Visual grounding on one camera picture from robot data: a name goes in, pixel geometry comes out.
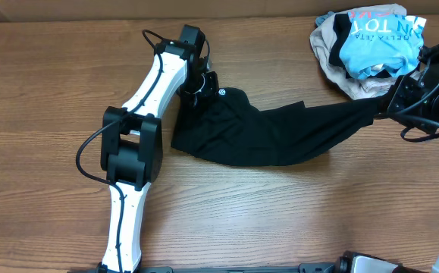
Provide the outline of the black t-shirt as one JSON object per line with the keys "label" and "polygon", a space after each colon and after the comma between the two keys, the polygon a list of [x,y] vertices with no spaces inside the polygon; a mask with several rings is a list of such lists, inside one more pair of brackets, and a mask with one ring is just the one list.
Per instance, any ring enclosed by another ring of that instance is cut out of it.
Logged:
{"label": "black t-shirt", "polygon": [[244,91],[223,88],[196,102],[181,100],[171,147],[240,167],[306,162],[373,123],[384,97],[306,107],[299,101],[260,111]]}

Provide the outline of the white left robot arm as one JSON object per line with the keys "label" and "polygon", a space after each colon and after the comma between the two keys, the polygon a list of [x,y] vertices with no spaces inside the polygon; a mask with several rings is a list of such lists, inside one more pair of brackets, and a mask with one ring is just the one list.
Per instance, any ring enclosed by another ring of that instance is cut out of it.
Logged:
{"label": "white left robot arm", "polygon": [[149,73],[120,108],[103,115],[100,164],[111,196],[108,242],[98,272],[138,272],[146,195],[163,158],[161,118],[173,95],[190,87],[201,93],[215,81],[207,39],[163,39],[154,47]]}

